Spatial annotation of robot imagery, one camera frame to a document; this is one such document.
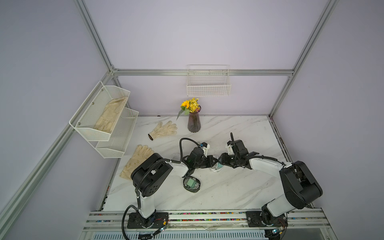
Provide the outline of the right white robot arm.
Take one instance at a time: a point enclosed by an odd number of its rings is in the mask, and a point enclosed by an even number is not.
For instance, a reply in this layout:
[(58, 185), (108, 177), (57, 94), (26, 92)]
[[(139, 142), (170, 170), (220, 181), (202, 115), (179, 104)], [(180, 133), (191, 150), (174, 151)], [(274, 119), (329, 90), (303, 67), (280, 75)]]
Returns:
[(262, 207), (265, 225), (292, 210), (301, 210), (323, 195), (323, 190), (304, 162), (282, 162), (276, 158), (249, 152), (241, 140), (227, 142), (227, 153), (219, 163), (232, 168), (261, 171), (279, 179), (284, 193)]

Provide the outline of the light green usb charger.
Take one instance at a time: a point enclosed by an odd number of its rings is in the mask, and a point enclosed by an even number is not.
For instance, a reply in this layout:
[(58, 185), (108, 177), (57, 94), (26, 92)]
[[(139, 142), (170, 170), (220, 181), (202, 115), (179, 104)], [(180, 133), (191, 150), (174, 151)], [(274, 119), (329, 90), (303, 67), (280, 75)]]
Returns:
[(191, 189), (193, 189), (196, 186), (197, 182), (193, 179), (188, 179), (187, 186)]

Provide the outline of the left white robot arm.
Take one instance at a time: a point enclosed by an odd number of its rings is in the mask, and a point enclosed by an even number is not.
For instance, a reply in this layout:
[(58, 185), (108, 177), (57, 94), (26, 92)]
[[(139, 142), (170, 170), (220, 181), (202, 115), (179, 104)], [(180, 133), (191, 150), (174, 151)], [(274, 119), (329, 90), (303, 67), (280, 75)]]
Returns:
[(138, 239), (151, 240), (167, 228), (169, 214), (156, 211), (154, 194), (172, 173), (183, 178), (183, 185), (187, 191), (198, 192), (201, 182), (192, 176), (194, 171), (212, 168), (219, 161), (213, 155), (208, 155), (209, 147), (209, 144), (205, 142), (199, 144), (190, 138), (181, 138), (179, 160), (165, 159), (158, 153), (154, 153), (133, 171), (131, 179), (135, 187), (138, 205), (128, 206), (123, 214), (121, 229), (124, 239), (129, 239), (126, 229), (134, 227), (149, 229), (157, 221), (162, 221), (162, 223), (155, 232), (140, 234)]

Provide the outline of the clear pouch with black zipper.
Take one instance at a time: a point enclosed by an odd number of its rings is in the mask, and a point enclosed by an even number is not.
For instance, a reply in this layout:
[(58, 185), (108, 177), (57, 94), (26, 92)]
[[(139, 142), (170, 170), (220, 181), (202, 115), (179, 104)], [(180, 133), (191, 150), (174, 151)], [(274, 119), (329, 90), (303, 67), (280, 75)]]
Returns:
[(201, 188), (201, 182), (195, 177), (188, 176), (184, 178), (183, 186), (187, 191), (197, 193)]

